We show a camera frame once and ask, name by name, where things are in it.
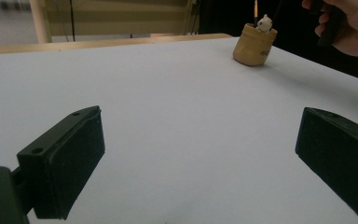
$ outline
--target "black handle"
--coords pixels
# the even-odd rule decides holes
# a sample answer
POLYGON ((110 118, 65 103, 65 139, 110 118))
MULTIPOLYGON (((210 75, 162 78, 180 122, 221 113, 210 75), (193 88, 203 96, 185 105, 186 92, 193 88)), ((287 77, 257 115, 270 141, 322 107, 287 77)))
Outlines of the black handle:
MULTIPOLYGON (((310 14, 319 14, 322 10, 323 5, 324 2, 322 0, 313 0, 310 5, 310 14)), ((330 20, 326 24, 325 30, 321 33, 321 36, 319 37, 319 46, 330 47, 333 44, 344 16, 345 14, 341 9, 337 7, 331 7, 330 20)))

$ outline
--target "floor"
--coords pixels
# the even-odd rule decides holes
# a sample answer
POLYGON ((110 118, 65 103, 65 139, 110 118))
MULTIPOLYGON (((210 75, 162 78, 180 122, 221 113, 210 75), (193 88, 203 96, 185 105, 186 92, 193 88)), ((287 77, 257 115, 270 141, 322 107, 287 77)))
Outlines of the floor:
MULTIPOLYGON (((76 41, 123 39, 150 35, 90 35, 77 36, 76 41)), ((72 37, 53 36, 53 42, 72 41, 72 37)), ((28 0, 0 0, 0 46, 37 44, 36 31, 28 0)))

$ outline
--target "small toy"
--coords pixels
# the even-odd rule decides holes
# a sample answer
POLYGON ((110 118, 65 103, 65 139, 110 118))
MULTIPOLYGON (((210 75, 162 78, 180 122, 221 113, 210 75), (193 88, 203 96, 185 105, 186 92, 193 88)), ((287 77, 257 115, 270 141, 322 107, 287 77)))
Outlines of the small toy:
POLYGON ((268 34, 271 27, 272 27, 272 20, 269 18, 267 14, 265 14, 263 19, 261 19, 257 23, 256 30, 258 32, 265 32, 266 34, 268 34))

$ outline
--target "white tabletop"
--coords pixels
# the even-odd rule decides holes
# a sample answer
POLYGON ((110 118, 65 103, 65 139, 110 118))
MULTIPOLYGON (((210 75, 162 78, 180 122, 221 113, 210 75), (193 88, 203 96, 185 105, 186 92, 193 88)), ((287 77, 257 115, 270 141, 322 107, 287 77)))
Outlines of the white tabletop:
POLYGON ((275 48, 248 67, 237 41, 0 55, 0 165, 99 105, 106 153, 67 224, 358 223, 295 153, 305 106, 358 123, 358 79, 275 48))

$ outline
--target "small cup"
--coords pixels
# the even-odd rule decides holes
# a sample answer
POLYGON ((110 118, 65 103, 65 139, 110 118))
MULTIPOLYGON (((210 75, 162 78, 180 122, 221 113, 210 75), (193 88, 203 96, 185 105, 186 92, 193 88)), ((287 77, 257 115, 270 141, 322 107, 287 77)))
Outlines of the small cup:
POLYGON ((269 32, 257 31, 253 24, 246 23, 235 46, 234 59, 249 66, 264 64, 277 33, 274 29, 269 32))

